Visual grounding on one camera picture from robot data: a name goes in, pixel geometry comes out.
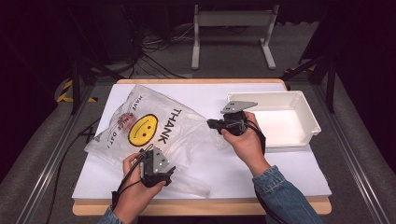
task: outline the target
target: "clear plastic bag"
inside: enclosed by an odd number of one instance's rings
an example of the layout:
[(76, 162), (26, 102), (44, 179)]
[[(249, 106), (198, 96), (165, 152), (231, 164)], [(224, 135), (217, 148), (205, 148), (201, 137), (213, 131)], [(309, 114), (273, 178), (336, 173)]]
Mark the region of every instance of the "clear plastic bag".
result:
[[(127, 156), (153, 144), (183, 171), (193, 160), (193, 150), (199, 150), (204, 142), (215, 146), (218, 141), (223, 140), (194, 110), (159, 92), (135, 85), (127, 101), (113, 114), (109, 127), (95, 136), (85, 150), (121, 167)], [(177, 179), (181, 178), (183, 175), (177, 175)], [(194, 179), (185, 178), (187, 182)], [(194, 189), (193, 183), (186, 189), (189, 189), (186, 193), (195, 192), (204, 197), (210, 192), (202, 187)]]

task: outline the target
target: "yellow smiley face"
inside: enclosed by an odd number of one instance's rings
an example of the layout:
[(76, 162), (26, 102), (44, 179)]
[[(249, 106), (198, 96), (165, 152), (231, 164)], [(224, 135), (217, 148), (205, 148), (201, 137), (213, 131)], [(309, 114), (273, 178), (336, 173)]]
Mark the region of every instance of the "yellow smiley face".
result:
[(147, 144), (157, 131), (158, 119), (152, 114), (138, 120), (129, 132), (129, 142), (135, 147)]

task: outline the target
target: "denim sleeve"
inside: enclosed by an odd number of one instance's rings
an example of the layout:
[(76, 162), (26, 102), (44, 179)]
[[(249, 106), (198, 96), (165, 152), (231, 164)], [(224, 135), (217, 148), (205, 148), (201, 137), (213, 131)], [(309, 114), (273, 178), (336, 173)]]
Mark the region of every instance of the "denim sleeve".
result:
[(305, 196), (276, 166), (255, 176), (253, 183), (266, 205), (287, 223), (323, 223)]
[(111, 207), (109, 206), (98, 224), (122, 224), (122, 222), (116, 217), (116, 215), (114, 215)]

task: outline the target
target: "hand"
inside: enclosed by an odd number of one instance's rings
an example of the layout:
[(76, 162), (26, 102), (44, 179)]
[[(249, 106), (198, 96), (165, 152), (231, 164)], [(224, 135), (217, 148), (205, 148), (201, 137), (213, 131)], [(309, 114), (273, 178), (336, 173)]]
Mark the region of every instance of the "hand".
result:
[[(122, 168), (124, 176), (130, 171), (138, 156), (139, 153), (135, 153), (123, 161)], [(140, 179), (140, 166), (137, 165), (129, 179), (125, 182), (123, 188), (126, 188)], [(132, 223), (134, 219), (145, 210), (151, 199), (161, 191), (165, 184), (166, 182), (162, 181), (152, 188), (147, 188), (142, 182), (138, 182), (129, 187), (121, 194), (119, 202), (113, 211), (114, 215), (116, 215), (122, 223)]]
[[(245, 115), (247, 120), (259, 127), (253, 113), (245, 112)], [(270, 164), (262, 154), (260, 138), (254, 130), (247, 128), (247, 131), (240, 136), (235, 136), (225, 129), (222, 129), (221, 133), (224, 139), (233, 146), (236, 155), (247, 165), (253, 176), (260, 175), (270, 168)]]

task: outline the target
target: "white plastic container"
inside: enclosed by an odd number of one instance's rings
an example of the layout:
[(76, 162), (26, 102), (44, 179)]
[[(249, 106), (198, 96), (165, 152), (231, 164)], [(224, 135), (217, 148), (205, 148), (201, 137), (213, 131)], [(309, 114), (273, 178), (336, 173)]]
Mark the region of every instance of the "white plastic container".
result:
[(255, 114), (266, 147), (304, 147), (321, 131), (301, 91), (235, 92), (228, 100), (258, 103), (245, 111)]

